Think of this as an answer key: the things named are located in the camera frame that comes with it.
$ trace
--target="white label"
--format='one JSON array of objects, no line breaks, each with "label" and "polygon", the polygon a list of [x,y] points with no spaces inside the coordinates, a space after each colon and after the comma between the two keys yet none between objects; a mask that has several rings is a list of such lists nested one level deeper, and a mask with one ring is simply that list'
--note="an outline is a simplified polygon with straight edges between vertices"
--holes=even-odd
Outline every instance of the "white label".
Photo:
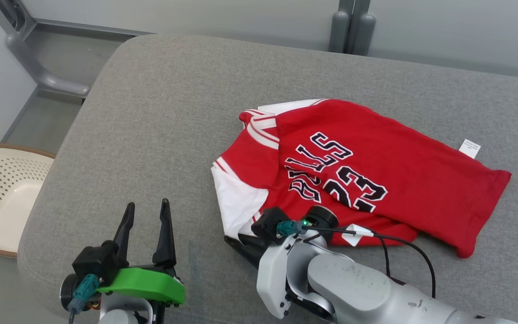
[{"label": "white label", "polygon": [[481,146],[477,143],[473,143],[469,141],[468,139],[465,139],[463,143],[461,144],[461,147],[459,148],[459,152],[463,152],[467,154],[467,156],[471,158],[475,158],[477,156],[477,152],[479,152],[479,149]]},{"label": "white label", "polygon": [[[370,230],[363,228],[361,226],[357,226],[355,224],[351,224],[351,225],[347,226],[346,230],[354,230],[355,232],[371,233]],[[357,246],[357,244],[359,243],[359,241],[361,240],[363,235],[343,233],[343,234],[341,234],[341,237],[343,238],[343,240],[346,240],[349,244],[351,244],[351,246]]]}]

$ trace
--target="gray floor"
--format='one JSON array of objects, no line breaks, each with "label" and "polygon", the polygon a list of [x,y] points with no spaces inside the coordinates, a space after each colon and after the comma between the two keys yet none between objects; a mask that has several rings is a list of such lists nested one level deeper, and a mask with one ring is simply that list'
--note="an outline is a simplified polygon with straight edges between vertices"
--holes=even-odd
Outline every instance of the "gray floor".
[{"label": "gray floor", "polygon": [[[38,26],[27,44],[51,72],[93,84],[113,51],[129,38]],[[81,103],[81,98],[38,91],[18,116],[6,142],[57,153]],[[39,306],[19,280],[17,261],[0,256],[0,324],[65,324],[67,318],[67,312],[60,318]]]}]

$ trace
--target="gray cushion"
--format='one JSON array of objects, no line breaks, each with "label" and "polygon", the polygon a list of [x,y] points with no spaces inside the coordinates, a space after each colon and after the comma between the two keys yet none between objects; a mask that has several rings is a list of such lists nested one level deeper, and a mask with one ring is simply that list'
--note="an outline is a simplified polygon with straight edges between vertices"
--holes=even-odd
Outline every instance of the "gray cushion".
[{"label": "gray cushion", "polygon": [[[113,54],[25,227],[23,281],[67,317],[58,291],[78,252],[112,238],[134,201],[128,259],[149,263],[165,197],[187,289],[165,322],[278,323],[255,291],[255,268],[223,242],[210,166],[241,131],[244,109],[313,98],[367,105],[454,148],[468,138],[482,146],[479,161],[513,173],[471,258],[426,236],[416,244],[433,261],[438,298],[518,322],[518,78],[210,37],[142,36]],[[380,248],[341,251],[384,269]],[[390,251],[394,277],[429,292],[421,256]],[[97,313],[78,318],[95,322]],[[286,322],[320,321],[295,306]]]}]

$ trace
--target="basket rim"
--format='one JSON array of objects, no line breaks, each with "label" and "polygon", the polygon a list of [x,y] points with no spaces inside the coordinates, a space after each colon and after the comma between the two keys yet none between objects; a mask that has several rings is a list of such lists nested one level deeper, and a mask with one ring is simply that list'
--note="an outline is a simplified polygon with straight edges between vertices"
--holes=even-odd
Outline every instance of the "basket rim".
[{"label": "basket rim", "polygon": [[[38,154],[38,155],[45,156],[47,158],[52,158],[53,160],[55,160],[55,154],[46,152],[44,150],[29,148],[27,146],[0,143],[0,149],[20,150],[20,151],[24,151],[24,152],[28,152],[28,153]],[[8,258],[17,258],[17,252],[9,252],[6,250],[0,250],[0,256],[8,257]]]}]

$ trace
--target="green plastic part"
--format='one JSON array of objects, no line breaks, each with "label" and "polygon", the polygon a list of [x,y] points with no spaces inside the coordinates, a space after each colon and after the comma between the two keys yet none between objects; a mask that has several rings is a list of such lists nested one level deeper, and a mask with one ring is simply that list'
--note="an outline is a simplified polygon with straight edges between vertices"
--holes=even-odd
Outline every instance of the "green plastic part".
[{"label": "green plastic part", "polygon": [[99,287],[99,293],[123,295],[156,300],[157,302],[185,303],[185,286],[166,273],[127,267],[119,270],[111,286]]}]

